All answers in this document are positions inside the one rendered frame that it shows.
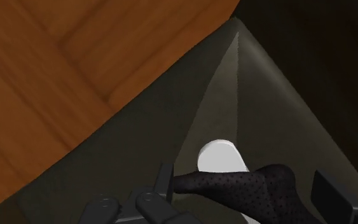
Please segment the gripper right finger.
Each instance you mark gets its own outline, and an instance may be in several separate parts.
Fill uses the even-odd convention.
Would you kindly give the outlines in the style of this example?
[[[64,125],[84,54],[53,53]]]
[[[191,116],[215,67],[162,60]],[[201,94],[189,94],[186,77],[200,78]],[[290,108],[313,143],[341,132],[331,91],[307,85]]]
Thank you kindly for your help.
[[[315,171],[311,201],[327,224],[358,224],[358,198],[325,172]]]

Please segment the black dotted curved object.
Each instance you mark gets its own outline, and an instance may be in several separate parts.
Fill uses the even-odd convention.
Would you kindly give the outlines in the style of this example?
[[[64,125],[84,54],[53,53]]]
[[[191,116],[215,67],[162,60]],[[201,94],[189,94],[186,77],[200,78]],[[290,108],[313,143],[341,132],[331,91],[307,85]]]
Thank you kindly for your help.
[[[260,224],[322,224],[302,203],[286,165],[254,172],[195,171],[174,177],[174,192],[206,197]]]

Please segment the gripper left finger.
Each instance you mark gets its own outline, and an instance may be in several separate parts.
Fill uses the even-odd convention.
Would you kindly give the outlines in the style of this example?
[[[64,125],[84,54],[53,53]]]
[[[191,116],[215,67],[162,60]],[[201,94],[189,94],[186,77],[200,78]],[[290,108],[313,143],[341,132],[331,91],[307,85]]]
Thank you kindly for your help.
[[[132,190],[124,205],[99,197],[85,206],[78,224],[202,224],[189,212],[172,207],[174,165],[162,164],[154,186]]]

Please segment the white rounded object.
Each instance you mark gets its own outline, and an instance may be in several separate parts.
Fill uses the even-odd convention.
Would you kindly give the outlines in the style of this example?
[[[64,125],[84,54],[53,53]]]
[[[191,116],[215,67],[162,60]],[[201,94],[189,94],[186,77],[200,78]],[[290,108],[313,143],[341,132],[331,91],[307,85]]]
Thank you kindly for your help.
[[[202,147],[197,169],[201,172],[249,172],[236,146],[224,139],[213,140]]]

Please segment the dark grey table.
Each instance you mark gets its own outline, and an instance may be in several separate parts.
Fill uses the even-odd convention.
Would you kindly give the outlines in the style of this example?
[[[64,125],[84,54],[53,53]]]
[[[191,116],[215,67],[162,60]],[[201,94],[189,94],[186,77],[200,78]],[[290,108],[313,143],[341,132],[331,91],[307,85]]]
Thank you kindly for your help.
[[[249,169],[286,164],[311,207],[321,169],[358,196],[358,171],[246,26],[234,18],[197,44],[42,175],[0,203],[0,224],[77,224],[100,196],[126,200],[162,162],[196,169],[227,139]]]

